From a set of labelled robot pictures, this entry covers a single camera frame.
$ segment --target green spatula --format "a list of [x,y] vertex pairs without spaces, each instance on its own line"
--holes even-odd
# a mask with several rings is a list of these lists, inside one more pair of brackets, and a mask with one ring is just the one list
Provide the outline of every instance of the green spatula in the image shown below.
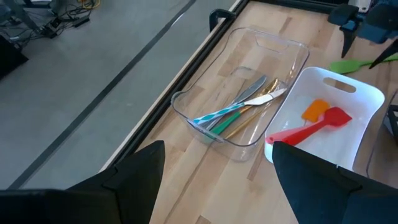
[[[393,60],[398,60],[398,54],[391,55],[390,57],[384,59],[384,61],[382,61],[382,62],[390,62]],[[339,74],[347,74],[347,73],[358,71],[361,68],[361,66],[363,66],[363,65],[370,65],[372,63],[373,63],[373,61],[370,61],[370,60],[368,60],[368,61],[359,61],[359,60],[355,60],[355,59],[341,60],[338,62],[332,62],[330,64],[329,70],[331,70],[332,72],[339,73]]]

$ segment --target utensil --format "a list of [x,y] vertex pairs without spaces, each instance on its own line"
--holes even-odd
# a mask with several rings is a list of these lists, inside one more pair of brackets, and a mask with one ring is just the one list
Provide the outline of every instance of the utensil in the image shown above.
[[259,105],[262,105],[264,103],[267,103],[268,101],[273,100],[274,98],[277,98],[278,96],[283,94],[285,91],[286,91],[286,88],[283,88],[281,90],[274,91],[274,92],[266,94],[264,96],[260,96],[260,97],[254,98],[252,100],[248,100],[246,102],[243,102],[243,103],[238,103],[236,105],[229,106],[229,107],[224,108],[222,110],[219,110],[219,111],[216,111],[216,112],[213,112],[213,113],[210,113],[210,114],[206,114],[206,115],[204,115],[204,116],[202,116],[200,118],[196,118],[196,119],[193,120],[193,122],[195,124],[203,124],[206,121],[209,121],[209,120],[218,118],[220,116],[223,116],[224,114],[227,114],[227,113],[232,112],[232,111],[234,111],[236,109],[242,108],[243,106],[247,106],[247,105],[259,106]]
[[330,105],[325,100],[316,99],[311,105],[304,111],[301,117],[306,121],[311,121],[313,123],[318,121],[318,118],[329,109]]
[[[279,81],[277,78],[274,79],[270,84],[268,84],[264,89],[262,89],[261,92],[259,92],[256,95],[256,97],[275,91],[275,89],[279,86],[280,83],[281,83],[281,81]],[[252,106],[246,106],[243,109],[240,109],[238,112],[235,112],[228,119],[226,119],[221,124],[219,124],[215,128],[213,128],[211,130],[211,132],[220,135],[232,122],[237,120],[244,112],[249,110],[251,107]],[[252,115],[250,118],[245,120],[242,124],[240,124],[238,127],[236,127],[234,130],[232,130],[232,132],[229,133],[225,139],[229,139],[232,136],[234,136],[236,133],[238,133],[242,128],[244,128],[246,125],[248,125],[250,123],[250,121],[252,121],[260,112],[262,112],[262,110],[259,110],[259,112]]]
[[303,129],[283,138],[282,141],[284,143],[295,146],[325,126],[339,128],[342,125],[345,125],[351,119],[352,117],[346,114],[339,107],[332,107],[325,111],[325,115],[323,116],[322,120],[314,124],[305,126]]
[[[382,62],[390,62],[398,60],[398,54],[391,55],[390,57],[384,59]],[[339,74],[347,74],[351,72],[355,72],[359,70],[362,66],[364,65],[370,65],[372,64],[372,60],[365,60],[365,61],[360,61],[360,60],[355,60],[355,59],[350,59],[350,60],[341,60],[338,62],[332,62],[330,64],[330,69],[332,72],[336,72]]]
[[[258,89],[260,89],[260,87],[266,82],[267,77],[265,75],[263,75],[262,77],[260,77],[257,81],[255,81],[251,86],[249,86],[249,88],[245,89],[240,95],[238,95],[228,106],[231,105],[235,105],[237,103],[241,103],[242,101],[246,100],[247,98],[249,98],[251,95],[253,95],[253,93],[255,93]],[[210,130],[212,127],[214,127],[214,125],[217,124],[217,122],[222,118],[222,116],[220,116],[217,119],[214,119],[212,122],[210,122],[209,124],[205,123],[202,126],[207,129]]]

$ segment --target blue handle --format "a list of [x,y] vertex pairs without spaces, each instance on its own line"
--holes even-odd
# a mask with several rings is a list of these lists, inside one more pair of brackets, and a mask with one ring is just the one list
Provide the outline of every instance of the blue handle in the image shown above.
[[239,103],[239,104],[236,104],[236,105],[232,105],[232,106],[229,106],[229,107],[224,108],[224,109],[222,109],[222,110],[216,111],[216,112],[214,112],[214,113],[206,114],[206,115],[204,115],[204,116],[202,116],[202,117],[200,117],[200,118],[195,118],[195,119],[193,120],[193,122],[194,122],[195,124],[203,124],[204,122],[207,122],[207,121],[209,121],[209,120],[218,118],[218,117],[223,116],[223,115],[225,115],[225,114],[227,114],[227,113],[229,113],[229,112],[231,112],[231,111],[234,111],[234,110],[236,110],[236,109],[239,109],[239,108],[241,108],[242,106],[244,106],[244,103]]

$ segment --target white plastic tray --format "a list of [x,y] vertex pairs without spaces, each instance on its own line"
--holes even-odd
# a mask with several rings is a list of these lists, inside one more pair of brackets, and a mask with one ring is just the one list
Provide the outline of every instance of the white plastic tray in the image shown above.
[[[331,81],[332,84],[328,85],[325,81]],[[322,68],[308,67],[298,76],[267,128],[266,137],[279,131],[304,126],[305,121],[301,115],[315,99],[323,99],[331,106],[340,107],[353,119],[340,129],[323,128],[296,147],[352,170],[369,120],[384,102],[383,93],[352,78]],[[272,146],[265,144],[264,152],[268,161],[272,162]]]

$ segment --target gray floor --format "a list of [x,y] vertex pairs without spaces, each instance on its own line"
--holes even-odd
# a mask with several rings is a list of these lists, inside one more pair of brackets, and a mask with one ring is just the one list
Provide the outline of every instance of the gray floor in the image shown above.
[[[91,22],[36,40],[0,81],[0,188],[7,188],[188,0],[103,1]],[[98,172],[208,35],[197,0],[23,188],[64,189]]]

